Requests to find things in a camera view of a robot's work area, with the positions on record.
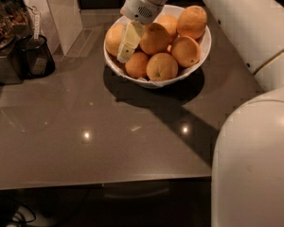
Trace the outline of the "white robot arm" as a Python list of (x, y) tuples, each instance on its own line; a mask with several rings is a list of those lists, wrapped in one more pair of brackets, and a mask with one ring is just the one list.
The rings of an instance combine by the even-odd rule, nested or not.
[(217, 138), (211, 227), (284, 227), (284, 8), (275, 0), (203, 0), (263, 90)]

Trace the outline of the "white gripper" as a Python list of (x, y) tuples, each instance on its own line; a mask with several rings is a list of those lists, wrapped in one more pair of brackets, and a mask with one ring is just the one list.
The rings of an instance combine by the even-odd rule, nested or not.
[(121, 43), (117, 54), (118, 61), (125, 63), (131, 58), (141, 41), (143, 25), (152, 23), (167, 1), (125, 0), (120, 13), (131, 21), (122, 28)]

